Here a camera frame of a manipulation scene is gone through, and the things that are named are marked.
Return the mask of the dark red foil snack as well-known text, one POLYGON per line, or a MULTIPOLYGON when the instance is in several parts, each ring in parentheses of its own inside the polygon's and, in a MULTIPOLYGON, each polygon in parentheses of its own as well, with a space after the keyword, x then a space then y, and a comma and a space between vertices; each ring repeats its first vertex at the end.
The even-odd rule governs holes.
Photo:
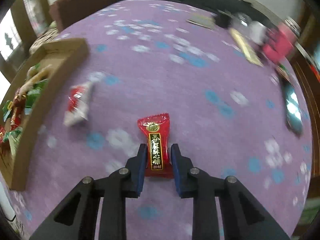
POLYGON ((25 102, 27 100, 27 95, 26 94, 17 94, 12 102, 11 106, 11 120, 10 120, 10 130, 13 131, 17 127, 20 126, 21 124, 21 119, 22 119, 22 113, 25 108, 25 102))

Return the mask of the clear yellow cake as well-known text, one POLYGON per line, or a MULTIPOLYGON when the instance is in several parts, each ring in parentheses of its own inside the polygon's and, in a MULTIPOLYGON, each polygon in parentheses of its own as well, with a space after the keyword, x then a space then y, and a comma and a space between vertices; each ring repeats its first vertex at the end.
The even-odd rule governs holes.
POLYGON ((40 82, 44 79, 50 78, 52 73, 54 71, 54 67, 52 64, 49 64, 48 66, 41 69, 36 75, 31 77, 19 90, 18 95, 22 96, 24 94, 27 94, 29 90, 33 88, 35 83, 40 82))

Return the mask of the red candy bar upper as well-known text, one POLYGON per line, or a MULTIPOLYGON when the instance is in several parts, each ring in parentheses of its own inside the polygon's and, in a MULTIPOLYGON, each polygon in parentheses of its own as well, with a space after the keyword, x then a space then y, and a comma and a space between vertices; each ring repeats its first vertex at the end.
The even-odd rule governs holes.
POLYGON ((161 113, 138 119, 137 125, 147 137, 148 161, 145 176, 172 179, 174 175, 168 154, 169 114, 161 113))

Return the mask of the red white snack packet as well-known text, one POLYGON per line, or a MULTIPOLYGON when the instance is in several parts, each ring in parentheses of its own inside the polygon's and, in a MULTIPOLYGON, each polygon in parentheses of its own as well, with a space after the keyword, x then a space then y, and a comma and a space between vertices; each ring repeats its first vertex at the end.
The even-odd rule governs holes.
POLYGON ((65 111, 63 124, 71 127, 82 121, 88 120, 89 102, 92 96, 94 83, 87 81, 72 86, 68 95, 67 110, 65 111))

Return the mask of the black smartphone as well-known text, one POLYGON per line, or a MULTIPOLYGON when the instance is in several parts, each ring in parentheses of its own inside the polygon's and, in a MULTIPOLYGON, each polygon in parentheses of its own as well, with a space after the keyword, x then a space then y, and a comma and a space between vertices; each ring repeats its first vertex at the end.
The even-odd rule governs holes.
POLYGON ((286 125, 289 130, 300 137, 303 133, 303 123, 297 94, 293 85, 287 79, 281 78, 280 84, 284 99, 286 125))

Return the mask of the wooden brick-pattern cabinet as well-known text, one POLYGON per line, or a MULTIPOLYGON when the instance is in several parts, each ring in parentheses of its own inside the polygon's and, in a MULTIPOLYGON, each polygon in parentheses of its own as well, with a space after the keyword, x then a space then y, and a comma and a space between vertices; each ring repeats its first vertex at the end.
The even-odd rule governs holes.
POLYGON ((309 114, 319 119, 319 72, 311 56, 297 42, 295 53, 291 59, 299 84, 308 106, 309 114))

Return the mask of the small candies by phone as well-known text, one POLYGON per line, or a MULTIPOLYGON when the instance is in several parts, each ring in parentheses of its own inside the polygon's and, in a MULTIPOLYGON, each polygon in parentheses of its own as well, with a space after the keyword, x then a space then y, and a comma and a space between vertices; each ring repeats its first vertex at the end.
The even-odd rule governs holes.
POLYGON ((281 79, 291 82, 290 74, 282 64, 276 66, 276 72, 281 79))

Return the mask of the cardboard box tray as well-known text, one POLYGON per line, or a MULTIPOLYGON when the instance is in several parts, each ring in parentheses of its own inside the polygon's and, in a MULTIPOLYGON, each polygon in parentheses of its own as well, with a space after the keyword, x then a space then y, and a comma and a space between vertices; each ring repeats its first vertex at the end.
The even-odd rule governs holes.
POLYGON ((39 64, 39 69, 44 70, 41 78, 47 77, 48 82, 31 110, 22 112, 22 134, 14 153, 6 153, 1 157, 1 174, 9 189, 25 190, 30 156, 42 121, 60 88, 88 54, 89 48, 84 38, 69 38, 45 43, 25 61, 13 79, 1 103, 2 106, 7 100, 14 98, 19 88, 25 87, 25 78, 30 67, 39 64))

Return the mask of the cream lotion tube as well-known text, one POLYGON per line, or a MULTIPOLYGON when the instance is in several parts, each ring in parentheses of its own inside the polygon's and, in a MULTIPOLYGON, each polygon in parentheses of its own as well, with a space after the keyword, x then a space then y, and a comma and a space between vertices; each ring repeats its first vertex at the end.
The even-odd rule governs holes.
POLYGON ((234 28, 230 28, 229 33, 244 54, 246 60, 251 64, 262 67, 262 62, 260 61, 255 51, 252 49, 252 47, 249 45, 247 40, 234 28))

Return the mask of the purple floral tablecloth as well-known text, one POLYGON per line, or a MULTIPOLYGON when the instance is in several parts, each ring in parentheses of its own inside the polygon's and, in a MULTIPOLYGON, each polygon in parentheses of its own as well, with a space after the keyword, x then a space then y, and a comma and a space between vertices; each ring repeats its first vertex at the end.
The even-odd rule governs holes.
POLYGON ((170 115, 169 143, 210 175, 236 176, 288 235, 300 219, 312 166, 311 124, 292 76, 303 121, 287 129, 271 63, 249 63, 229 32, 187 19, 185 4, 127 0, 71 25, 59 40, 85 38, 88 58, 69 77, 46 116, 31 155, 26 189, 9 191, 28 238, 85 176, 123 167, 146 138, 137 120, 170 115), (88 120, 63 124, 70 88, 94 87, 88 120))

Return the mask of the pink sleeved bottle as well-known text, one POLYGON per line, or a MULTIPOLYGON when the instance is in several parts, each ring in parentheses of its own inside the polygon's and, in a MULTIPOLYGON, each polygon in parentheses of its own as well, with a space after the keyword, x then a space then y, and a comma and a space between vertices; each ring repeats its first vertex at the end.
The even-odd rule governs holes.
POLYGON ((293 49, 300 36, 300 26, 290 17, 266 32, 263 54, 274 64, 278 64, 293 49))

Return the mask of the leopard print blanket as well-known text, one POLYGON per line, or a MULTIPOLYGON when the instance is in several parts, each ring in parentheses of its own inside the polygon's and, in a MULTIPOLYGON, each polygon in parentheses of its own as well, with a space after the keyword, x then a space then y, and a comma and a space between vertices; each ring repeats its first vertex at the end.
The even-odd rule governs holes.
POLYGON ((51 42, 52 40, 54 40, 58 36, 58 34, 59 31, 57 29, 56 22, 53 21, 49 25, 48 29, 43 34, 41 34, 31 45, 31 47, 29 48, 29 55, 35 53, 35 51, 37 51, 37 49, 44 43, 51 42))

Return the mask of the white round lid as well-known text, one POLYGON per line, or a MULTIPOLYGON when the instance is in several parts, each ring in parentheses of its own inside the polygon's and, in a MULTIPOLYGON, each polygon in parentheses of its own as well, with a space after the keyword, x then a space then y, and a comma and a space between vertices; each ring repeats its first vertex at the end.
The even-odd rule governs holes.
POLYGON ((249 25, 249 38, 257 45, 262 45, 266 36, 267 27, 258 21, 249 25))

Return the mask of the small green booklet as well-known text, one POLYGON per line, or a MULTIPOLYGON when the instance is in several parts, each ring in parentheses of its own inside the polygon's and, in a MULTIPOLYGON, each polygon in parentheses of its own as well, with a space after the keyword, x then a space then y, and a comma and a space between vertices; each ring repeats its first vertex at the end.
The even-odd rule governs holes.
POLYGON ((215 22, 212 17, 202 15, 191 15, 191 17, 187 19, 187 22, 207 29, 215 28, 215 22))

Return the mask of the black small cup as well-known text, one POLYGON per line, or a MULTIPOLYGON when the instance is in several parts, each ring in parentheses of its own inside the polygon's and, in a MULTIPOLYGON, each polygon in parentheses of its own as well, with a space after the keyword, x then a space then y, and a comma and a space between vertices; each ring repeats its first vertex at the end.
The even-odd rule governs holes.
POLYGON ((228 29, 231 26, 233 15, 228 11, 217 11, 215 16, 215 24, 223 29, 228 29))

